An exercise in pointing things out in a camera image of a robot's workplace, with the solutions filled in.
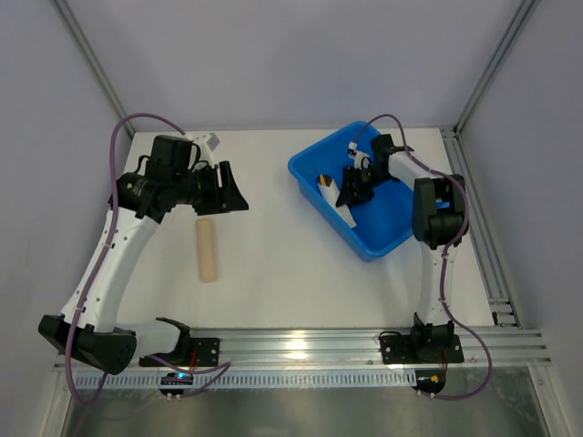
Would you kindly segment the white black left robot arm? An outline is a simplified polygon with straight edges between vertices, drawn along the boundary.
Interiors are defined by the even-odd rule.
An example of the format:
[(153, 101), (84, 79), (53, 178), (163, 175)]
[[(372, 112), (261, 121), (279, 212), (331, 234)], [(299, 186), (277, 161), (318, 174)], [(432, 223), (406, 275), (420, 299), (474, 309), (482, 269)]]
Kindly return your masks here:
[(57, 315), (46, 315), (38, 331), (56, 350), (108, 374), (133, 361), (185, 366), (192, 353), (188, 325), (164, 317), (151, 323), (118, 323), (118, 310), (141, 252), (165, 215), (185, 205), (199, 216), (243, 211), (227, 161), (215, 162), (213, 133), (194, 137), (155, 136), (138, 168), (117, 180), (106, 223), (82, 280)]

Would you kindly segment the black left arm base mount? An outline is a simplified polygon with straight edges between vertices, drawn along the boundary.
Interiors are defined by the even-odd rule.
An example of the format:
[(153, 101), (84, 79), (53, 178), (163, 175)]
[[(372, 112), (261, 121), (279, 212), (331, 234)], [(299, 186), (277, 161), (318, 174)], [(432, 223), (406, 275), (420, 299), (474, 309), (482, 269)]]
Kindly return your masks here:
[(162, 362), (151, 357), (143, 357), (138, 360), (140, 367), (166, 366), (168, 363), (177, 367), (202, 368), (215, 367), (219, 364), (220, 339), (216, 337), (195, 337), (187, 342), (181, 342), (179, 346), (169, 353), (156, 354)]

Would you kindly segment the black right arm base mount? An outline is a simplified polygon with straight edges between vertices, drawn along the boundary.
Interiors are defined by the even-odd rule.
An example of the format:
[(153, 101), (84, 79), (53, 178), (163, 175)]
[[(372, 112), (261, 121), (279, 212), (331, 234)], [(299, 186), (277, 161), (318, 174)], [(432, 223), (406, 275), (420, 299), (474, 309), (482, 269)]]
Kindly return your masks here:
[(414, 315), (407, 334), (393, 330), (379, 333), (384, 364), (446, 364), (465, 361), (459, 336), (451, 320), (445, 324), (423, 323)]

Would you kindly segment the copper spoon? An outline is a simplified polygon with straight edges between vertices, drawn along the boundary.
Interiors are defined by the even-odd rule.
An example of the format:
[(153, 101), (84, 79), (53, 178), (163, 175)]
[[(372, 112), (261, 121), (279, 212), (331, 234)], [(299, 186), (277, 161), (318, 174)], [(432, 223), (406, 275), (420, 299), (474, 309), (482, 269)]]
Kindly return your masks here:
[(333, 183), (333, 179), (332, 177), (330, 177), (329, 175), (324, 175), (321, 174), (318, 178), (318, 185), (321, 187), (330, 187)]

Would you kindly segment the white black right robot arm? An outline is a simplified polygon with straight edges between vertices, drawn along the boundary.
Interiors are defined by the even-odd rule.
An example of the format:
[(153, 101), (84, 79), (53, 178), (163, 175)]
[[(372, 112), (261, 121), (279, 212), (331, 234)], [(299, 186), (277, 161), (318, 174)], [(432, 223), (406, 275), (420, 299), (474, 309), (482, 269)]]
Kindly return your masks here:
[(407, 145), (397, 146), (389, 134), (371, 140), (372, 153), (353, 140), (343, 169), (338, 207), (355, 207), (373, 199), (385, 182), (401, 182), (413, 191), (412, 232), (422, 253), (421, 297), (407, 334), (380, 334), (386, 363), (438, 363), (456, 346), (449, 310), (452, 279), (447, 272), (468, 229), (464, 178), (433, 169)]

